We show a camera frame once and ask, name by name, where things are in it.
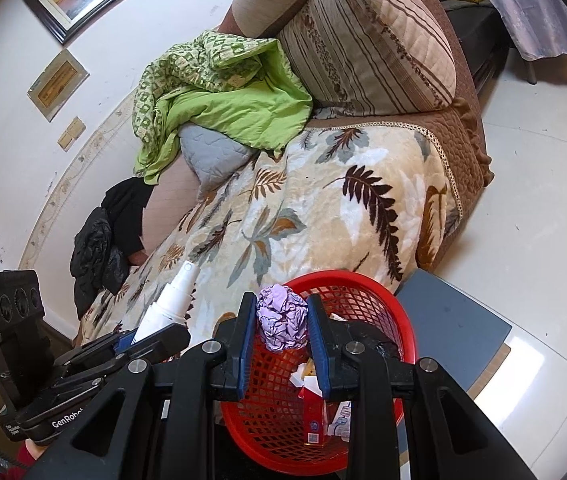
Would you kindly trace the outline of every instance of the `green patterned cloth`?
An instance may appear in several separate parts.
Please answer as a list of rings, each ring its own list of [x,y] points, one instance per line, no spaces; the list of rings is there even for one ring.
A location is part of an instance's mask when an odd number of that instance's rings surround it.
[[[279,40],[206,30],[150,63],[134,99],[132,127],[143,146],[135,173],[156,184],[192,121],[259,150],[282,152],[305,126],[312,97]]]

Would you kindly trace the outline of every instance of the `tiled floor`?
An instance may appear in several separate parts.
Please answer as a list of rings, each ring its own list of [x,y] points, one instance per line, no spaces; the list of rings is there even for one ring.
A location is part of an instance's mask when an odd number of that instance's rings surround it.
[[[482,95],[496,177],[437,269],[514,325],[477,403],[539,480],[567,471],[567,56],[525,81],[512,50]]]

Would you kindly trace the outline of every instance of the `white spray bottle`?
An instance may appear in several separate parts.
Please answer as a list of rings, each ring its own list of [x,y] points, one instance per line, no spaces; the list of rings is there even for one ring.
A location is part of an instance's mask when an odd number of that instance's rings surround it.
[[[186,261],[172,282],[166,283],[158,299],[152,303],[141,320],[132,344],[172,324],[185,325],[185,313],[192,303],[194,281],[199,276],[198,266]]]

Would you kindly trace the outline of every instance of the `crumpled purple paper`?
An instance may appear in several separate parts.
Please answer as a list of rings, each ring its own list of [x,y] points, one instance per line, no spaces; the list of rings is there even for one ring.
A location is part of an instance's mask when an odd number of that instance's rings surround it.
[[[259,335],[270,352],[307,345],[307,315],[308,304],[289,286],[266,286],[257,296]]]

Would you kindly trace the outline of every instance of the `gray quilted pillow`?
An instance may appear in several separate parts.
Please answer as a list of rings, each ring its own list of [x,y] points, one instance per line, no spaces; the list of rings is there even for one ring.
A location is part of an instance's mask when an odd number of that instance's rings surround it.
[[[258,151],[190,122],[181,127],[179,137],[185,161],[201,181],[198,200],[217,189]]]

